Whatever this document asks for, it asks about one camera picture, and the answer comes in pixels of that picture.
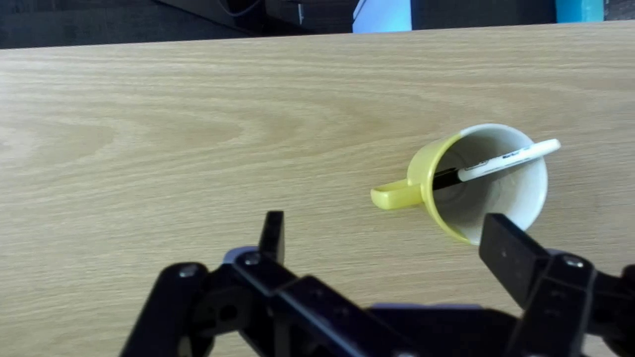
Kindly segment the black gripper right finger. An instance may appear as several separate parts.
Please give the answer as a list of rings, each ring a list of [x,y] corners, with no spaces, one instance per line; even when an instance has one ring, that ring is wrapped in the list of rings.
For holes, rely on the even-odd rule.
[[[635,357],[635,265],[619,275],[584,255],[548,250],[504,214],[488,214],[479,255],[522,307],[506,357],[582,357],[598,335],[617,357]]]

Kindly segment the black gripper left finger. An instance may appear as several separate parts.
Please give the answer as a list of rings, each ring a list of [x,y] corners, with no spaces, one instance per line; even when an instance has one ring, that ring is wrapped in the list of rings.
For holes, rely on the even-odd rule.
[[[209,269],[165,267],[121,357],[211,357],[238,331],[260,357],[369,357],[365,313],[316,277],[284,267],[284,212],[270,210],[256,246],[230,250]]]

